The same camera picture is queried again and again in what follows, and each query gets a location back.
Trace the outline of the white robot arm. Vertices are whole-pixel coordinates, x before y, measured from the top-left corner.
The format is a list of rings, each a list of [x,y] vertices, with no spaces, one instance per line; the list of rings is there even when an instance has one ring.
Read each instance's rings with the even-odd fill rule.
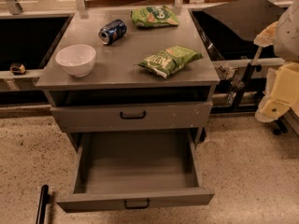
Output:
[[[299,0],[295,0],[278,21],[264,28],[254,39],[259,48],[274,46],[284,60],[279,69],[269,68],[265,95],[255,118],[271,122],[284,115],[299,100]]]

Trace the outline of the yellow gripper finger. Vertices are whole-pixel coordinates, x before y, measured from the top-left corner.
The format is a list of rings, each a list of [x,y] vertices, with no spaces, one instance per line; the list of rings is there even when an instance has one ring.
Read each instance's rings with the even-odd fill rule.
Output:
[[[259,47],[268,47],[274,44],[278,22],[275,21],[264,28],[254,39],[253,43]]]
[[[271,122],[284,115],[299,100],[299,63],[286,62],[279,69],[269,68],[265,94],[255,118]]]

